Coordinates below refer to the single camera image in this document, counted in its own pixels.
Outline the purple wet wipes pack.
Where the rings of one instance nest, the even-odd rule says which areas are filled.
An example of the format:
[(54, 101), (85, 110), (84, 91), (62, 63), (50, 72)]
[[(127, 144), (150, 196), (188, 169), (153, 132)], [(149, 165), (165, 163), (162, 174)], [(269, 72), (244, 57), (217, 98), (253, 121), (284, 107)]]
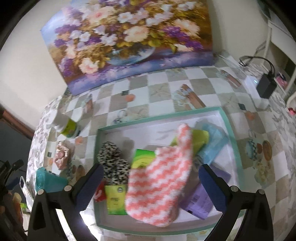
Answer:
[(205, 220), (213, 208), (213, 203), (199, 180), (199, 168), (199, 164), (193, 164), (185, 188), (179, 198), (179, 208)]

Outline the pink floral scrunchie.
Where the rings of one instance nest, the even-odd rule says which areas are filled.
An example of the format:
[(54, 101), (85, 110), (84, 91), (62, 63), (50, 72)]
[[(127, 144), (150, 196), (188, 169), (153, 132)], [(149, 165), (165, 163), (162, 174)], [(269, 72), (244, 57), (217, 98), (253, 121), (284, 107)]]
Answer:
[(75, 146), (69, 141), (59, 141), (56, 146), (54, 155), (54, 163), (61, 171), (70, 169), (72, 166), (72, 158)]

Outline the leopard print scrunchie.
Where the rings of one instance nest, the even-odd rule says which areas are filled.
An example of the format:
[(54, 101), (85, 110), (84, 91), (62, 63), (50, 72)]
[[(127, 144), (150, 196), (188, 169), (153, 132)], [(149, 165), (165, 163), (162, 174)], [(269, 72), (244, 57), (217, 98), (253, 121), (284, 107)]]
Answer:
[(97, 154), (98, 162), (103, 166), (107, 185), (125, 185), (128, 183), (130, 162), (121, 157), (121, 150), (113, 142), (105, 141)]

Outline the light blue face mask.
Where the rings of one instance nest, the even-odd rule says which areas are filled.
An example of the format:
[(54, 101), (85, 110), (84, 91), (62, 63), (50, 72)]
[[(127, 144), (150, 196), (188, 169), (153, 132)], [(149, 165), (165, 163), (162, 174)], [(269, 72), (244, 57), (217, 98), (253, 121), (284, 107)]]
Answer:
[(207, 164), (211, 163), (218, 156), (220, 151), (229, 142), (229, 138), (225, 131), (212, 123), (202, 123), (201, 128), (203, 131), (207, 131), (209, 134), (209, 140), (207, 144), (197, 152), (194, 157), (195, 164)]

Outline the lime green microfiber cloth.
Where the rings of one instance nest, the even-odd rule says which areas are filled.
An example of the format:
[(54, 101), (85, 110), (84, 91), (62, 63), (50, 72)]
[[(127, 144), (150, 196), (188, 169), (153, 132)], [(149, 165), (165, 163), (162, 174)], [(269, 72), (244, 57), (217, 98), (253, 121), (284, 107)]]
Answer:
[(173, 151), (178, 157), (191, 159), (208, 141), (207, 131), (192, 130), (184, 125), (178, 128), (175, 138), (166, 149)]

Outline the pink white fuzzy sock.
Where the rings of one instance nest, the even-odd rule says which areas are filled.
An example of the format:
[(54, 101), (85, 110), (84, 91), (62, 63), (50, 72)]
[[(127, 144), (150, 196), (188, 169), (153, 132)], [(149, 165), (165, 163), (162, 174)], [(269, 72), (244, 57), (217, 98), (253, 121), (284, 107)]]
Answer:
[(125, 210), (132, 218), (157, 227), (177, 218), (193, 164), (192, 131), (186, 123), (179, 125), (176, 139), (175, 146), (157, 148), (147, 167), (130, 170)]

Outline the small green tissue pack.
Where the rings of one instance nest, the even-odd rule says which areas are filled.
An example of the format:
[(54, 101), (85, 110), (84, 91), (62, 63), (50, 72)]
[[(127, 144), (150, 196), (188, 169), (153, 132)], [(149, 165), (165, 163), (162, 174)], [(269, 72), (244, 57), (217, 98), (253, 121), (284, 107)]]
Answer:
[(156, 157), (154, 151), (136, 149), (131, 168), (146, 168)]

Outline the smartphone with keyring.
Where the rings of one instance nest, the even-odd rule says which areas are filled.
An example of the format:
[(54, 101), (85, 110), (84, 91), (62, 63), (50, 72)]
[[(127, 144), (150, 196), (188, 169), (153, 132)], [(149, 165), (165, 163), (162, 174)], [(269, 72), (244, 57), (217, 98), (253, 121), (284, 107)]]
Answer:
[(20, 177), (19, 185), (20, 185), (20, 188), (21, 188), (21, 190), (23, 192), (24, 197), (26, 198), (27, 207), (28, 207), (29, 211), (32, 211), (32, 207), (33, 207), (33, 204), (34, 204), (34, 199), (33, 199), (32, 195), (31, 195), (31, 193), (29, 192), (29, 189), (27, 187), (26, 181), (23, 178), (23, 176)]

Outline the teal plastic toy box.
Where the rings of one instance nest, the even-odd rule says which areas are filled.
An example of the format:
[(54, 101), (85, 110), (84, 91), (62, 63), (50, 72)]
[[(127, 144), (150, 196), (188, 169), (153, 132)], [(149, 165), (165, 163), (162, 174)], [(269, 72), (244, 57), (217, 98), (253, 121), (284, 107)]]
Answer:
[(59, 192), (67, 185), (67, 179), (47, 171), (44, 167), (36, 171), (35, 189), (37, 192), (40, 189), (44, 189), (47, 193)]

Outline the checkered picture tablecloth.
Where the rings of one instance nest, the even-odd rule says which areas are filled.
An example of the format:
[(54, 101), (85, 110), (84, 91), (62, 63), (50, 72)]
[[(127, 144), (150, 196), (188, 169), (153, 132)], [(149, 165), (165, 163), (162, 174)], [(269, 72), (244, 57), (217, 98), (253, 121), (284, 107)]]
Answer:
[(245, 87), (233, 87), (220, 71), (226, 71), (239, 81), (246, 73), (227, 53), (218, 54), (213, 66), (173, 68), (143, 73), (104, 84), (73, 96), (69, 90), (49, 102), (35, 130), (27, 166), (26, 183), (35, 194), (36, 171), (48, 162), (46, 146), (57, 137), (49, 129), (52, 110), (60, 110), (72, 119), (82, 121), (83, 144), (78, 158), (91, 163), (94, 138), (98, 128), (114, 121), (140, 120), (185, 110), (185, 102), (177, 90), (187, 85), (205, 106), (220, 106), (233, 128), (238, 147), (247, 140), (248, 130), (266, 138), (273, 151), (270, 161), (252, 164), (246, 154), (241, 163), (248, 184), (262, 187), (268, 195), (276, 240), (295, 238), (295, 116), (290, 114), (279, 91), (275, 91), (266, 109), (255, 105)]

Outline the teal shallow cardboard tray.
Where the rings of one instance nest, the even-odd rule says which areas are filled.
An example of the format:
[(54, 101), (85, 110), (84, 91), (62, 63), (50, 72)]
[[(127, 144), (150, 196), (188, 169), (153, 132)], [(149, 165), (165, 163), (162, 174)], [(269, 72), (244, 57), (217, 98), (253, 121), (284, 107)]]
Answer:
[[(121, 149), (124, 159), (132, 161), (136, 149), (145, 149), (148, 146), (168, 146), (181, 123), (187, 123), (192, 128), (203, 123), (211, 123), (224, 130), (229, 137), (229, 142), (219, 152), (214, 164), (231, 174), (230, 185), (243, 187), (238, 145), (230, 121), (221, 107), (170, 113), (100, 128), (97, 131), (94, 153), (98, 154), (102, 142), (110, 141)], [(95, 203), (94, 214), (97, 225), (103, 229), (148, 236), (183, 235), (213, 228), (222, 215), (221, 212), (213, 208), (209, 216), (205, 220), (201, 220), (180, 210), (178, 218), (171, 225), (155, 227), (139, 222), (128, 215), (108, 214), (104, 201)]]

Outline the black power adapter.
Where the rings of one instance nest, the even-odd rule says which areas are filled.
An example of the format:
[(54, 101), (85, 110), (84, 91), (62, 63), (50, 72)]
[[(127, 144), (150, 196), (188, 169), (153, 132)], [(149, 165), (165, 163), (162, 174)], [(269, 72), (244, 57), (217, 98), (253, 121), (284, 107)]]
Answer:
[(274, 79), (267, 74), (263, 74), (256, 90), (261, 98), (269, 99), (276, 87), (277, 83)]

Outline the white power strip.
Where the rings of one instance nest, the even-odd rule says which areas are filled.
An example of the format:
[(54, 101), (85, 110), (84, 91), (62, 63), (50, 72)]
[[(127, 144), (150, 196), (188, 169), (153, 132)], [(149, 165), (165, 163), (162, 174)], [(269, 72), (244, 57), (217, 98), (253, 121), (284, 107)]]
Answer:
[(247, 92), (251, 95), (251, 99), (253, 100), (255, 107), (258, 109), (267, 109), (269, 106), (269, 100), (259, 96), (259, 93), (256, 89), (258, 85), (258, 80), (256, 77), (247, 75), (242, 84)]

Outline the white chair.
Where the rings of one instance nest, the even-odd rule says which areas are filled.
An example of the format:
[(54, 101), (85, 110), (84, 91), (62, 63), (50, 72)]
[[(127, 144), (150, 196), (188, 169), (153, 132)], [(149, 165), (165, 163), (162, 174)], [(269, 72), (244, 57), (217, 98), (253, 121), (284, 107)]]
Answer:
[(280, 21), (267, 20), (267, 37), (263, 52), (264, 58), (270, 58), (276, 73), (285, 76), (287, 84), (278, 84), (281, 97), (288, 101), (295, 92), (295, 40)]

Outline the floral painting canvas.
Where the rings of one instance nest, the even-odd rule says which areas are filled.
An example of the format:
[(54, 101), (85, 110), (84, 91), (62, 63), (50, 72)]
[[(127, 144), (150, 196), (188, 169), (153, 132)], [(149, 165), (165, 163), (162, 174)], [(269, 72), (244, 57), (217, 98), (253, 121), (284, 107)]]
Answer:
[(41, 34), (73, 95), (133, 75), (213, 63), (206, 1), (71, 1)]

